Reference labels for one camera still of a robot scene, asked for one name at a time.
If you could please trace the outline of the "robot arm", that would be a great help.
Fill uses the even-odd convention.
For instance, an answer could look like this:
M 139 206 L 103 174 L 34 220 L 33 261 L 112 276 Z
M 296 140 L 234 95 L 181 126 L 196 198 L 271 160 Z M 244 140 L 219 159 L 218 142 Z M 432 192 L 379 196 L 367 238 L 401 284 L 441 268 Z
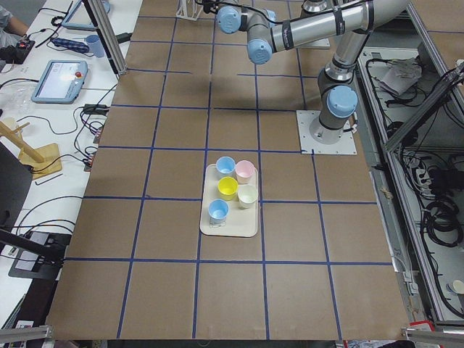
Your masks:
M 336 117 L 326 103 L 335 88 L 348 86 L 355 64 L 371 33 L 398 14 L 407 1 L 304 1 L 297 18 L 278 21 L 273 12 L 237 1 L 214 1 L 212 10 L 225 34 L 246 33 L 247 54 L 255 65 L 274 54 L 301 49 L 307 66 L 318 72 L 322 106 L 321 127 L 326 132 L 342 129 L 345 117 Z

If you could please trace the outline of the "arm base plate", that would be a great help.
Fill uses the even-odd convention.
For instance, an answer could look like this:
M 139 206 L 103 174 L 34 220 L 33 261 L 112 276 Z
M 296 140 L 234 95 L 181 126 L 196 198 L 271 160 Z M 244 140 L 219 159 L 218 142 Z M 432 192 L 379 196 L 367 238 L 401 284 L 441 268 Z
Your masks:
M 303 154 L 356 155 L 354 133 L 347 120 L 343 128 L 329 130 L 320 124 L 318 110 L 297 110 L 299 143 Z

